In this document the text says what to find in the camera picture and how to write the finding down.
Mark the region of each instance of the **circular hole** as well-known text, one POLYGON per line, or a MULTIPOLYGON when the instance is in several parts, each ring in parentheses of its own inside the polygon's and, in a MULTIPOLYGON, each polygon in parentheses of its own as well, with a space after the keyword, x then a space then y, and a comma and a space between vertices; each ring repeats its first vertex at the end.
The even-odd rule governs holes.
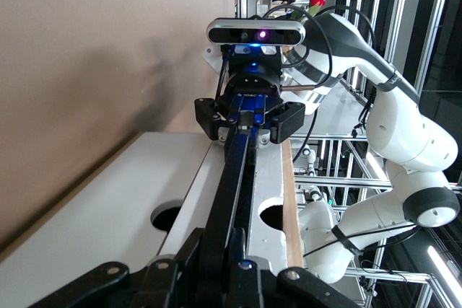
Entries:
POLYGON ((156 229, 170 232, 175 223, 178 213, 180 213, 180 203, 171 201, 158 206, 151 214, 151 224, 156 229))
POLYGON ((162 261, 162 262, 157 263, 156 266, 160 270, 166 270, 170 265, 166 263, 165 261, 162 261))
POLYGON ((111 267, 107 270, 108 274, 117 274, 121 269, 119 267, 111 267))
POLYGON ((263 222, 273 229, 282 231, 282 205, 274 205, 260 213, 263 222))

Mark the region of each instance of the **wooden strip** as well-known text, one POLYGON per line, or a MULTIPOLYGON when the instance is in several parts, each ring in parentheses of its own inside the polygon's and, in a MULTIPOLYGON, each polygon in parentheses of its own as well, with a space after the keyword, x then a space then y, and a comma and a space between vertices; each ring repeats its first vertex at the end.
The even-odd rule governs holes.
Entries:
POLYGON ((282 206, 282 228, 287 241, 287 264, 303 267, 302 240, 295 200, 294 168, 290 140, 282 143, 282 167, 284 178, 284 204, 282 206))

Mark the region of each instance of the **black cable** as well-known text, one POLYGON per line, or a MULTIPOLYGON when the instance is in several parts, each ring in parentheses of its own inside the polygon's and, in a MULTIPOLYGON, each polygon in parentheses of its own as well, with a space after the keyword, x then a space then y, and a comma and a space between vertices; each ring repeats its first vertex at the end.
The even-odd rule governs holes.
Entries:
POLYGON ((353 127, 353 130, 352 130, 353 138, 356 138, 356 136, 358 134, 356 129, 361 129, 361 131, 362 131, 362 129, 366 129, 367 115, 369 115, 370 108, 371 108, 372 104, 375 101, 376 94, 377 94, 377 90, 376 90, 376 88, 373 87, 372 91, 370 93, 369 99, 366 102, 366 105, 363 107, 361 113, 359 114, 359 117, 358 117, 358 122, 359 123, 353 127))
POLYGON ((331 10, 350 10, 354 13, 357 13, 361 18, 363 18, 364 21, 366 21, 367 23, 367 28, 369 30, 369 33, 370 33, 370 41, 371 41, 371 46, 374 50, 377 50, 377 46, 375 45, 376 44, 376 41, 375 41, 375 33, 374 33, 374 29, 372 28, 372 23, 370 22, 369 18, 367 18, 367 16, 362 13, 360 10, 358 9, 355 9, 353 6, 347 6, 347 5, 333 5, 333 6, 329 6, 329 7, 326 7, 325 9, 322 9, 320 10, 316 16, 319 16, 320 14, 323 14, 324 12, 327 12, 327 11, 331 11, 331 10))
MULTIPOLYGON (((403 277, 403 278, 404 278, 404 280, 405 280, 405 281, 407 281, 407 279, 406 279, 404 276, 402 276, 401 274, 398 274, 398 273, 394 273, 394 275, 395 275, 395 276, 401 276, 401 277, 403 277)), ((386 283, 386 282, 384 282, 384 281, 376 281, 376 282, 375 282, 375 285, 389 285, 389 286, 397 286, 396 284, 393 284, 393 283, 386 283)))
POLYGON ((225 81, 226 65, 228 64, 228 61, 230 61, 232 52, 234 52, 234 46, 231 46, 226 52, 226 55, 223 56, 222 68, 219 72, 217 92, 215 93, 215 100, 217 100, 222 93, 223 82, 225 81))
POLYGON ((403 237, 401 239, 396 239, 392 242, 389 242, 385 245, 377 245, 375 247, 367 247, 364 249, 365 252, 368 252, 370 250, 376 250, 376 249, 379 249, 379 248, 385 248, 385 247, 388 247, 389 245, 397 245, 398 243, 401 243, 401 242, 404 242, 404 241, 407 241, 409 238, 413 237, 417 232, 419 232, 421 229, 420 226, 416 227, 414 230, 411 231, 410 234, 408 234, 406 237, 403 237))
MULTIPOLYGON (((391 227, 390 229, 380 229, 380 230, 375 230, 375 231, 361 232, 359 234, 350 234, 350 235, 346 236, 346 238, 350 239, 350 238, 365 236, 367 234, 379 234, 379 233, 385 232, 385 231, 393 231, 393 230, 398 230, 398 229, 407 229, 409 227, 410 227, 410 225, 396 226, 396 227, 391 227)), ((313 254, 314 252, 317 252, 317 251, 319 251, 321 249, 324 249, 324 248, 328 247, 329 245, 334 245, 337 242, 340 242, 340 241, 338 239, 336 239, 335 241, 326 243, 325 245, 322 245, 319 248, 316 248, 314 250, 311 250, 310 252, 307 252, 306 254, 303 255, 303 257, 309 256, 309 255, 313 254)))
POLYGON ((311 121, 310 130, 308 130, 308 133, 306 134, 305 140, 303 141, 302 146, 300 147, 299 151, 295 155, 292 162, 295 162, 298 159, 298 157, 301 155, 301 153, 303 153, 303 149, 305 148, 306 144, 308 143, 308 139, 310 138, 311 133, 313 132, 313 128, 315 127, 317 117, 318 117, 318 109, 316 109, 316 111, 315 111, 315 113, 313 115, 313 120, 311 121))
POLYGON ((400 276, 400 277, 402 277, 402 279, 404 279, 404 282, 407 283, 406 277, 403 276, 402 274, 396 273, 396 272, 394 272, 393 270, 387 270, 386 268, 383 268, 382 266, 377 265, 376 263, 374 263, 374 262, 371 261, 371 260, 366 260, 366 259, 364 259, 364 260, 361 260, 361 262, 359 263, 359 266, 360 266, 360 268, 361 268, 364 272, 366 272, 366 273, 376 274, 377 272, 370 272, 370 271, 368 271, 368 270, 365 270, 364 267, 362 267, 362 263, 364 263, 364 262, 373 264, 374 266, 376 266, 376 267, 379 268, 380 270, 383 270, 384 273, 393 274, 393 275, 395 275, 395 276, 400 276))
MULTIPOLYGON (((274 7, 273 9, 270 9, 269 11, 267 11, 267 13, 263 15, 263 18, 267 18, 273 12, 281 10, 281 9, 292 9, 295 11, 302 12, 308 18, 308 20, 313 21, 313 23, 315 24, 315 26, 318 28, 319 32, 321 33, 321 36, 323 37, 324 43, 326 44, 326 48, 327 48, 327 54, 328 54, 328 60, 329 60, 329 70, 328 70, 327 76, 323 79, 323 81, 316 84, 315 88, 323 86, 327 82, 327 80, 331 77, 332 68, 333 68, 332 49, 331 49, 331 44, 329 43, 329 40, 327 39, 326 32, 324 32, 323 28, 319 25, 319 22, 313 16, 311 16, 307 11, 305 11, 304 9, 298 6, 291 5, 291 4, 284 4, 284 5, 279 5, 279 6, 274 7)), ((299 66, 301 63, 303 63, 306 60, 309 52, 310 50, 308 49, 308 44, 307 44, 305 54, 298 62, 291 63, 291 64, 283 64, 282 67, 283 68, 293 68, 293 67, 299 66)))

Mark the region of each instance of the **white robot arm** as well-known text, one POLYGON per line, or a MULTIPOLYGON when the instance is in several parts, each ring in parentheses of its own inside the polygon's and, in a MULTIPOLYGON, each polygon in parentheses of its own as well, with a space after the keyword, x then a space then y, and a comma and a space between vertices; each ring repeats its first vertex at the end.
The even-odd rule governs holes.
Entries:
MULTIPOLYGON (((393 189, 349 207, 337 225, 332 208, 316 201, 300 212, 308 269, 327 283, 338 281, 364 247, 415 225, 434 227, 452 221, 458 199, 442 170, 457 157, 448 132, 420 114, 415 89, 371 49, 357 28, 335 14, 317 16, 333 53, 333 76, 357 66, 377 88, 367 120, 371 148, 387 159, 393 189)), ((315 27, 307 24, 307 62, 327 74, 328 55, 315 27)))

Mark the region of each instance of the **cable tie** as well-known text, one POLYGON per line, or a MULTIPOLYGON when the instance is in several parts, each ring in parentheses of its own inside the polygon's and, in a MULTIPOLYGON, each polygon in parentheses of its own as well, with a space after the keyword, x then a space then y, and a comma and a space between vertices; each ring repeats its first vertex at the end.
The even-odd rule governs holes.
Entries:
POLYGON ((340 230, 340 228, 336 225, 332 228, 332 234, 339 240, 340 243, 344 246, 345 249, 350 251, 353 255, 361 255, 362 251, 359 250, 344 233, 340 230))

